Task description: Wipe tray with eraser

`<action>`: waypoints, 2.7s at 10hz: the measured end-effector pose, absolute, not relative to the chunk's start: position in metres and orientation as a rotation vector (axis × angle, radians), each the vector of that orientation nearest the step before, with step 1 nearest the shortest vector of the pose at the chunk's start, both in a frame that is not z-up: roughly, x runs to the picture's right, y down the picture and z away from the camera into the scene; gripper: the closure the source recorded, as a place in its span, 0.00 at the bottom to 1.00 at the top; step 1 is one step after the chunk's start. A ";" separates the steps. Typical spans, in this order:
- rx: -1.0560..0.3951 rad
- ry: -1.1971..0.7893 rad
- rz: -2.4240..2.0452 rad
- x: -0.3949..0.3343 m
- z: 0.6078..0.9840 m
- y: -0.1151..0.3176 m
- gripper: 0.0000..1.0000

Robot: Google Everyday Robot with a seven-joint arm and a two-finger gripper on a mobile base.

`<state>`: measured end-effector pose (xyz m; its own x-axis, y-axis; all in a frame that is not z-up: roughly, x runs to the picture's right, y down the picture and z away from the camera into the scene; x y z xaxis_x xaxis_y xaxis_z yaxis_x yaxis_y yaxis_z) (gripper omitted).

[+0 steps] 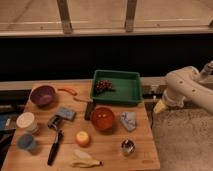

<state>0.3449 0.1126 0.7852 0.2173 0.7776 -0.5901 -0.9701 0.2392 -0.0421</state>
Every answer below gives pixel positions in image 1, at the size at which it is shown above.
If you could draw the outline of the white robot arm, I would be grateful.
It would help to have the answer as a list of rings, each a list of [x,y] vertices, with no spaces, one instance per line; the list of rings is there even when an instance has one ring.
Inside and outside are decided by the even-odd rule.
[[[202,85],[212,72],[213,61],[207,63],[201,71],[188,66],[169,72],[165,76],[167,88],[153,111],[158,114],[169,107],[182,108],[184,100],[189,99],[213,115],[213,90]]]

